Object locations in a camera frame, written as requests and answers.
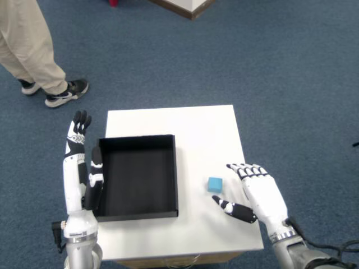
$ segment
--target white tabletop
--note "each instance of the white tabletop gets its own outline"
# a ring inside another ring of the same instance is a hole
[[[108,112],[106,137],[175,135],[179,216],[100,222],[103,259],[155,258],[263,248],[259,225],[227,216],[206,190],[223,178],[219,195],[249,206],[227,163],[244,163],[232,105]]]

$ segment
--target person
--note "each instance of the person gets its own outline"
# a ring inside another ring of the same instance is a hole
[[[84,79],[65,80],[36,0],[0,0],[0,63],[19,80],[23,94],[42,88],[50,108],[78,99],[89,88]]]

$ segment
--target khaki pants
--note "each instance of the khaki pants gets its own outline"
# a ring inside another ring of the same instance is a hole
[[[0,63],[49,94],[66,90],[65,73],[54,62],[50,32],[36,0],[0,0]]]

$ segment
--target small blue block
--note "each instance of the small blue block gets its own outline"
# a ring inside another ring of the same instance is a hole
[[[222,178],[212,178],[208,179],[208,191],[220,193],[222,191]]]

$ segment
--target black box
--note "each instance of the black box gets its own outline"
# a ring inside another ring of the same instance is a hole
[[[178,216],[174,135],[102,138],[99,221]]]

